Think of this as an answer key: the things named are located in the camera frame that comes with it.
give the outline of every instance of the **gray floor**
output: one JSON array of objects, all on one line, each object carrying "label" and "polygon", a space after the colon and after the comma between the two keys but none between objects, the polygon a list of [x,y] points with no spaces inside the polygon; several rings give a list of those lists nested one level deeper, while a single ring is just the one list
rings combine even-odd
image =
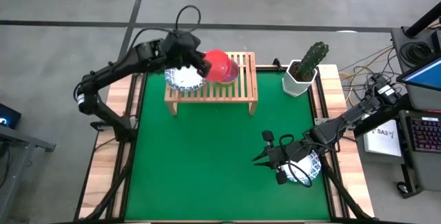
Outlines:
[{"label": "gray floor", "polygon": [[[0,0],[0,20],[128,22],[134,2]],[[202,23],[398,27],[412,24],[437,2],[143,0],[137,21],[173,23],[180,8],[194,4],[202,11]],[[182,23],[195,20],[192,11],[181,18]],[[14,204],[13,216],[28,217],[31,223],[72,220],[96,137],[88,125],[92,118],[80,114],[72,100],[73,87],[89,70],[116,59],[124,33],[125,28],[0,26],[0,102],[23,113],[20,130],[57,143],[55,153],[35,155]],[[330,52],[323,63],[343,68],[390,45],[387,33],[197,30],[194,34],[202,40],[201,50],[254,51],[261,64],[271,63],[276,57],[288,63],[301,58],[314,42],[325,41]],[[139,41],[164,36],[160,32],[146,32]],[[371,69],[381,71],[385,58],[378,59]],[[396,61],[391,63],[399,71]],[[358,77],[356,82],[363,83],[364,77]],[[424,192],[402,200],[394,188],[400,180],[397,165],[363,161],[363,168],[377,217],[439,223],[439,192]]]}]

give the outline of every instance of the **white plate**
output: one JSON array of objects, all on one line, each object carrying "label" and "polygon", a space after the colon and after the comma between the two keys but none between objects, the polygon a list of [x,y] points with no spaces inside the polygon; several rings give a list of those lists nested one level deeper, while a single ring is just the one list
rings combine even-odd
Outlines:
[{"label": "white plate", "polygon": [[193,66],[183,67],[180,70],[168,69],[165,71],[165,80],[170,87],[181,92],[195,91],[205,84],[205,79],[199,76]]},{"label": "white plate", "polygon": [[[291,161],[291,163],[293,163],[294,165],[297,165],[304,172],[306,172],[308,174],[309,178],[311,178],[311,180],[314,180],[317,177],[318,173],[320,172],[320,169],[322,168],[322,164],[320,163],[320,159],[318,158],[315,151],[312,151],[308,156],[306,156],[301,161],[299,161],[297,163]],[[287,178],[289,180],[291,180],[293,182],[297,182],[297,180],[292,176],[292,173],[289,171],[288,164],[282,165],[281,168],[283,171],[286,172]],[[302,181],[302,183],[307,184],[307,185],[309,184],[308,178],[303,174],[303,172],[301,172],[300,170],[298,170],[294,166],[291,166],[291,169],[294,172],[294,174],[297,176],[297,178],[300,181]]]}]

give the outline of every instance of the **cactus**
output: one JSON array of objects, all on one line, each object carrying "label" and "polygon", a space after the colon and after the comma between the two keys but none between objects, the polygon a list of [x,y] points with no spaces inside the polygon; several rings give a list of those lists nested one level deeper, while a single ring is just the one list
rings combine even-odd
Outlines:
[{"label": "cactus", "polygon": [[296,65],[296,74],[293,76],[296,79],[307,81],[308,77],[312,75],[314,68],[326,57],[328,52],[328,44],[322,41],[313,44],[303,57],[302,61]]}]

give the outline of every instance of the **green table surface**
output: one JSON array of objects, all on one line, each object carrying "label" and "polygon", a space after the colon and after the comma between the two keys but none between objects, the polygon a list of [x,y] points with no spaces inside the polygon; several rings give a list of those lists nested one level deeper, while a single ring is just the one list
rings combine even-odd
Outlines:
[{"label": "green table surface", "polygon": [[275,171],[253,166],[263,130],[300,139],[313,125],[308,94],[285,94],[282,77],[258,72],[253,116],[247,103],[181,103],[172,116],[164,75],[149,76],[125,219],[329,220],[321,174],[311,188],[278,185]]}]

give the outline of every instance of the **wooden rack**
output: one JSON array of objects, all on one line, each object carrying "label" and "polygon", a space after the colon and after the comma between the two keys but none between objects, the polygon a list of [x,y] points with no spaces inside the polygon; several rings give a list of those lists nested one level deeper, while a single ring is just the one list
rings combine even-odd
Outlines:
[{"label": "wooden rack", "polygon": [[172,115],[178,114],[178,103],[248,103],[249,114],[256,111],[258,93],[256,60],[253,52],[227,52],[228,57],[239,65],[240,74],[233,85],[223,86],[207,82],[193,92],[165,88],[165,104]]}]

